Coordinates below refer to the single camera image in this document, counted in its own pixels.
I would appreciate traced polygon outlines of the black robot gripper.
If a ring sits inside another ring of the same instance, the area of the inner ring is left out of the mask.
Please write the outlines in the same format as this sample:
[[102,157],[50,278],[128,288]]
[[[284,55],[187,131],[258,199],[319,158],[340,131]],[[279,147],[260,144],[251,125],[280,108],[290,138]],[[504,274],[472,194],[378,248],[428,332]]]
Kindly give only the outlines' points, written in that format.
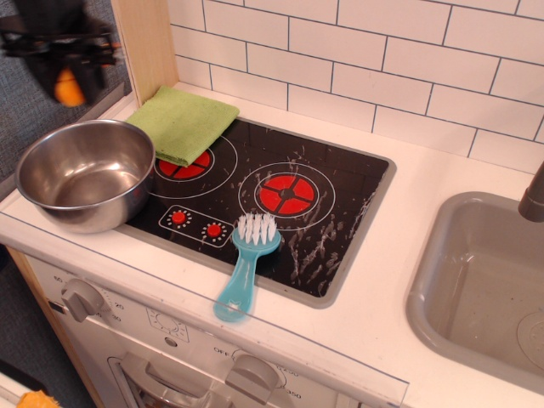
[[74,76],[85,103],[93,105],[106,89],[101,66],[114,65],[116,45],[111,25],[86,10],[84,1],[15,1],[16,14],[1,18],[1,47],[25,64],[55,102],[61,60],[76,59]]

